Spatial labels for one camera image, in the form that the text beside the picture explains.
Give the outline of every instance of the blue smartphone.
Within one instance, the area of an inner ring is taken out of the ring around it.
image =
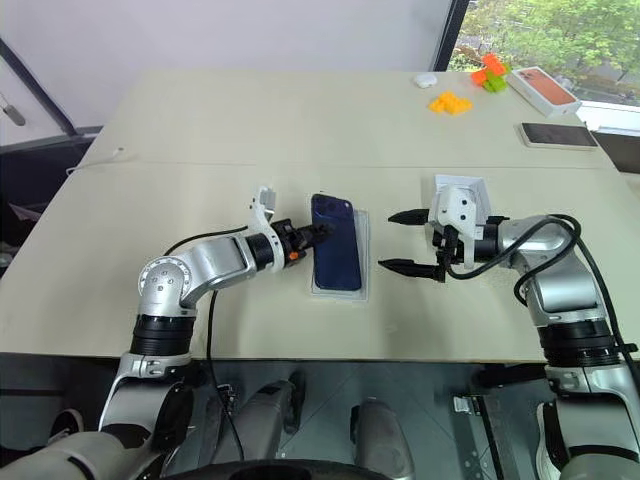
[[[313,278],[325,290],[362,288],[353,205],[348,200],[319,193],[311,197],[314,225],[329,224],[332,233],[313,248]]]

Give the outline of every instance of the tree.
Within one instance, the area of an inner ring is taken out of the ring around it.
[[[575,80],[610,64],[640,73],[640,0],[480,0],[461,34],[478,54]]]

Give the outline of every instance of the orange phone box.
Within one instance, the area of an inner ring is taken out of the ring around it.
[[[513,70],[507,82],[545,117],[574,113],[582,104],[540,67]]]

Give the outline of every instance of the table surface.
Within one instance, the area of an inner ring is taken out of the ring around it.
[[[125,98],[0,281],[0,351],[118,356],[130,343],[140,269],[177,240],[246,223],[259,185],[274,218],[310,222],[315,192],[370,216],[366,303],[312,297],[312,261],[221,292],[220,358],[541,361],[535,328],[513,298],[513,271],[437,284],[378,267],[433,262],[422,227],[387,222],[428,206],[438,173],[482,176],[493,211],[577,217],[608,282],[623,334],[640,339],[629,272],[640,270],[640,203],[608,157],[534,149],[515,127],[545,121],[512,90],[489,94],[468,75],[163,71]],[[426,105],[451,89],[461,116]],[[547,120],[579,124],[575,116]],[[109,159],[115,149],[122,152]],[[206,302],[192,353],[204,356]]]

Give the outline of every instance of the yellow toy block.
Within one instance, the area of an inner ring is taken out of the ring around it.
[[[453,92],[449,91],[441,94],[429,105],[429,108],[436,113],[446,111],[451,115],[464,113],[468,110],[471,110],[471,107],[473,107],[473,103],[471,103],[471,100],[467,98],[456,97]]]

